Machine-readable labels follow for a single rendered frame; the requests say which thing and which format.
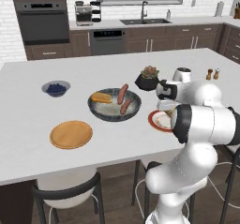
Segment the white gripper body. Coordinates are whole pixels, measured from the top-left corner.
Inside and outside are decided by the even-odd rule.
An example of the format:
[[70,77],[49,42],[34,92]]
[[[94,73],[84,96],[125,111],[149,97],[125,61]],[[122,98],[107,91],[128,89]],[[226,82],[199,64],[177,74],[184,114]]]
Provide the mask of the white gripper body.
[[173,100],[159,100],[157,103],[157,108],[160,111],[170,111],[176,107],[177,103]]

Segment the round wooden plate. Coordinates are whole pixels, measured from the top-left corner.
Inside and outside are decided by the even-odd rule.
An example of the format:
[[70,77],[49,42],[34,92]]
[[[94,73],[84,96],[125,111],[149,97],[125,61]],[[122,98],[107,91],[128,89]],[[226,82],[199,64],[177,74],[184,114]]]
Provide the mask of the round wooden plate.
[[50,134],[50,142],[60,149],[75,149],[87,144],[93,129],[82,121],[67,121],[56,126]]

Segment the red rimmed white plate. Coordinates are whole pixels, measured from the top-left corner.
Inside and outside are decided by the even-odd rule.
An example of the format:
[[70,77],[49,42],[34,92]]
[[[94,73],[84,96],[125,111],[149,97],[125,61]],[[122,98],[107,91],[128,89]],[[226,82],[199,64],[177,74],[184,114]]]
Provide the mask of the red rimmed white plate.
[[155,110],[148,115],[148,123],[155,129],[171,132],[171,117],[164,111]]

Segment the steel wall oven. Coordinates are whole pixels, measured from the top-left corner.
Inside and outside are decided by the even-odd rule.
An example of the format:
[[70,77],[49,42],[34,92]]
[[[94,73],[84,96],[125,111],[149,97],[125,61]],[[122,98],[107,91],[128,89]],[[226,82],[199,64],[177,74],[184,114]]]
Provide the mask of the steel wall oven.
[[66,0],[14,0],[14,5],[25,46],[69,43]]

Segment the dark steel sink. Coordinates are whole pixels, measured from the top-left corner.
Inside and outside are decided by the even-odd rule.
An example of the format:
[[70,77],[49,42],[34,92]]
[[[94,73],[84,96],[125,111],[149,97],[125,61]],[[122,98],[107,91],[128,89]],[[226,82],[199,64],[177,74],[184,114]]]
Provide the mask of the dark steel sink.
[[124,25],[172,23],[166,19],[120,20]]

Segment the long red sausage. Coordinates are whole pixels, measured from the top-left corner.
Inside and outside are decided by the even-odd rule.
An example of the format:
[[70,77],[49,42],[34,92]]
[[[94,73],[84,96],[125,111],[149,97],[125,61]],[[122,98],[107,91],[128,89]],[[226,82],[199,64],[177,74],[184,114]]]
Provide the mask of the long red sausage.
[[126,93],[127,89],[128,89],[128,84],[127,83],[124,84],[122,86],[122,88],[120,89],[119,94],[118,94],[118,99],[117,99],[118,105],[121,105],[123,103],[124,96],[125,96],[125,93]]

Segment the yellow bun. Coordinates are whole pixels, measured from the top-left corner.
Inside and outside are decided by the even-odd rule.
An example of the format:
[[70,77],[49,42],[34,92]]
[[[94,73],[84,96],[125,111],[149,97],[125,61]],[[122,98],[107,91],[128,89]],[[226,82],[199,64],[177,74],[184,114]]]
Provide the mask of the yellow bun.
[[95,92],[92,96],[93,102],[107,103],[110,104],[112,102],[112,96],[105,93]]

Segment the small blue bowl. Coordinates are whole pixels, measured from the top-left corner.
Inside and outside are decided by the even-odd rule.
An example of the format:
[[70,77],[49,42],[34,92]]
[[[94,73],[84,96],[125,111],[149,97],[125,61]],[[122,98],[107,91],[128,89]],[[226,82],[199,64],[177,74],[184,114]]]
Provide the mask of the small blue bowl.
[[[53,84],[53,83],[60,83],[61,85],[64,85],[67,88],[67,90],[70,88],[70,83],[69,82],[66,82],[66,81],[51,81],[51,82],[47,82],[47,83],[43,84],[42,87],[41,87],[41,90],[44,93],[48,94],[47,89],[48,89],[49,85]],[[51,97],[61,97],[66,93],[66,91],[63,92],[63,93],[59,93],[59,94],[48,94],[48,95],[51,96]]]

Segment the brown base cupboards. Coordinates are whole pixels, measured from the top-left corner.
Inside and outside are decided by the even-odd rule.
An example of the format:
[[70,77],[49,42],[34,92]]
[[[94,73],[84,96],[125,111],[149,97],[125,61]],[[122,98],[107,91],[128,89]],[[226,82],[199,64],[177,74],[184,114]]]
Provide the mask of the brown base cupboards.
[[[160,52],[208,48],[240,65],[240,27],[226,23],[132,27],[125,32],[125,52]],[[90,56],[90,30],[70,33],[65,44],[30,45],[29,60]]]

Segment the steel dishwasher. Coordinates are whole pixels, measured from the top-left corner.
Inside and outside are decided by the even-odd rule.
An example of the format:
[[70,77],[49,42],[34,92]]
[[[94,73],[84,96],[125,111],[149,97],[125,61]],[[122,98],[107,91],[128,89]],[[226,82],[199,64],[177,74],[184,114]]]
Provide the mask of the steel dishwasher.
[[90,34],[90,47],[93,55],[124,53],[125,32],[122,29],[94,30]]

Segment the dark blueberries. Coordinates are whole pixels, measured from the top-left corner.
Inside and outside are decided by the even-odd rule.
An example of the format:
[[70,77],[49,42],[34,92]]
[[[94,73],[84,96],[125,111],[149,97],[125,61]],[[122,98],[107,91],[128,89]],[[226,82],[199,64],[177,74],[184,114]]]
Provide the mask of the dark blueberries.
[[63,93],[67,90],[67,88],[64,85],[61,85],[60,83],[53,83],[50,84],[48,89],[47,89],[47,93],[48,94],[59,94],[59,93]]

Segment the short red sausage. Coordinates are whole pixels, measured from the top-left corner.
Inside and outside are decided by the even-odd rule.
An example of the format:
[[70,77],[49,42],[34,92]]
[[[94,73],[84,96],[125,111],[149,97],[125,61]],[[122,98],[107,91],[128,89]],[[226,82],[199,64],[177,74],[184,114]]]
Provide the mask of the short red sausage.
[[121,114],[125,114],[127,109],[128,109],[128,106],[129,104],[131,103],[131,98],[128,98],[125,103],[121,106],[121,109],[120,109],[120,113]]

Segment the wooden knife block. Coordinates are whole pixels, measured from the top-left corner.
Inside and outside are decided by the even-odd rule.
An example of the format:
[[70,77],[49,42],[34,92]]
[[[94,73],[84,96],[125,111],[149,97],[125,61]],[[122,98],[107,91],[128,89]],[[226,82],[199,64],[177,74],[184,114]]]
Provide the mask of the wooden knife block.
[[236,4],[236,7],[234,9],[234,16],[233,16],[234,19],[240,19],[240,3],[238,2]]

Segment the dark tap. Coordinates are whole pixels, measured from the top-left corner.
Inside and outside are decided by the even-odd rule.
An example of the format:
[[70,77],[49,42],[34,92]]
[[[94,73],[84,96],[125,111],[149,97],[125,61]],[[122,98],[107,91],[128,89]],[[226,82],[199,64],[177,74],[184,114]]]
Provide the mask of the dark tap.
[[147,1],[142,1],[142,11],[141,11],[141,20],[143,21],[144,17],[147,17],[147,11],[144,10],[144,7],[148,4]]

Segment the silver coffee machine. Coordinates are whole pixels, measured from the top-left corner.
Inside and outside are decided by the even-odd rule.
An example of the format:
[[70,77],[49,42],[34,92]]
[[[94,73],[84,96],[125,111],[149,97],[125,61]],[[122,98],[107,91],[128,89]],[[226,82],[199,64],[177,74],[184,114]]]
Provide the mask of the silver coffee machine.
[[86,5],[83,1],[75,2],[75,17],[78,26],[93,25],[101,22],[101,8],[98,1],[91,1]]

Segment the succulent in black pot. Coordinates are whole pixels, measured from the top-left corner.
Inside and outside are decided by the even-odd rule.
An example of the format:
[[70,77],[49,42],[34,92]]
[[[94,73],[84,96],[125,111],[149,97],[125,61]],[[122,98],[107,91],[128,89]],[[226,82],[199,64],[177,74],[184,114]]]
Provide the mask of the succulent in black pot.
[[145,67],[135,83],[140,89],[144,91],[153,91],[158,85],[158,73],[159,71],[156,67]]

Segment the white paper towel roll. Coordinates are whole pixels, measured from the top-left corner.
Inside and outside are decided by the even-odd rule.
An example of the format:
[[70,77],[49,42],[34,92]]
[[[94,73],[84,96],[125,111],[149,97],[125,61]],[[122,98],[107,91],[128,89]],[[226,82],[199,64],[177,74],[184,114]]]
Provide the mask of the white paper towel roll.
[[214,17],[221,17],[223,8],[224,8],[224,2],[222,1],[218,2]]

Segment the large grey speckled bowl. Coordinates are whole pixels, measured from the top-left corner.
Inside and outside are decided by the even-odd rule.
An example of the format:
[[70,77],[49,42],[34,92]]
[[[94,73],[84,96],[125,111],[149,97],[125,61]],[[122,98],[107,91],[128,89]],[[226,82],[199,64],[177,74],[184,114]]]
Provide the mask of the large grey speckled bowl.
[[139,111],[142,105],[142,100],[137,94],[127,90],[124,95],[124,100],[130,98],[131,102],[128,105],[126,112],[121,114],[121,106],[117,102],[119,91],[119,88],[100,90],[100,93],[108,94],[112,97],[112,102],[110,104],[94,102],[91,97],[88,98],[88,107],[91,113],[95,117],[107,122],[122,122],[133,117]]

